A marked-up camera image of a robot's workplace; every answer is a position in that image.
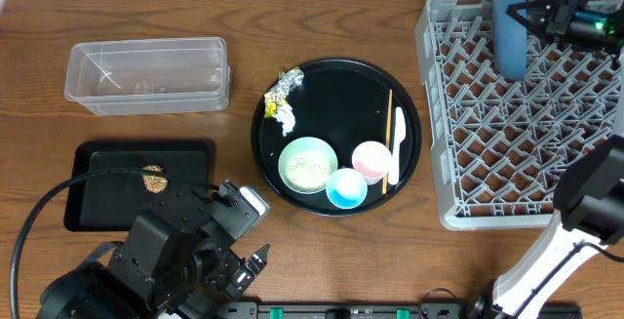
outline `crumpled paper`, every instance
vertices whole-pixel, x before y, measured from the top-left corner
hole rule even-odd
[[[282,123],[283,136],[293,131],[295,122],[293,108],[286,101],[286,97],[302,83],[303,71],[296,67],[287,73],[280,72],[277,85],[264,94],[264,117],[275,118]]]

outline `wood grain surface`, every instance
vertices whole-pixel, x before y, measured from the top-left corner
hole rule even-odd
[[[34,203],[70,176],[74,150],[96,139],[194,139],[216,144],[213,181],[252,186],[271,213],[235,251],[272,245],[269,266],[247,291],[264,301],[416,302],[446,287],[469,299],[507,271],[540,230],[451,232],[439,220],[413,30],[426,0],[7,0],[0,19],[0,307],[8,317],[9,260]],[[220,112],[96,117],[63,96],[69,51],[80,42],[219,36],[231,66],[231,104]],[[406,87],[423,128],[415,173],[387,204],[364,215],[318,217],[280,199],[254,165],[253,110],[279,70],[323,57],[367,60]],[[39,296],[98,243],[124,233],[70,233],[66,193],[42,212],[26,242],[19,306]],[[624,254],[624,247],[613,247]],[[624,315],[624,266],[591,259],[554,300],[585,318]]]

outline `dish rack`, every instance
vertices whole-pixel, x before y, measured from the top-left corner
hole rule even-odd
[[[622,1],[589,5],[612,12]],[[499,75],[491,14],[492,0],[427,0],[415,29],[439,217],[450,230],[545,226],[566,167],[624,116],[620,68],[604,53],[529,34],[526,80]]]

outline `plastic bin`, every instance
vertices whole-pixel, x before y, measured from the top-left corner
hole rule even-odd
[[[209,37],[78,44],[69,58],[65,97],[96,115],[225,109],[225,41]]]
[[[623,0],[591,0],[617,10]],[[621,67],[529,35],[526,80],[493,64],[491,0],[427,0],[415,29],[429,104],[441,223],[450,230],[545,226],[566,167],[620,123]]]

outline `clear plastic container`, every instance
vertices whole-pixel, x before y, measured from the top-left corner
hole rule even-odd
[[[207,37],[78,44],[69,58],[65,97],[96,115],[225,109],[225,41]]]

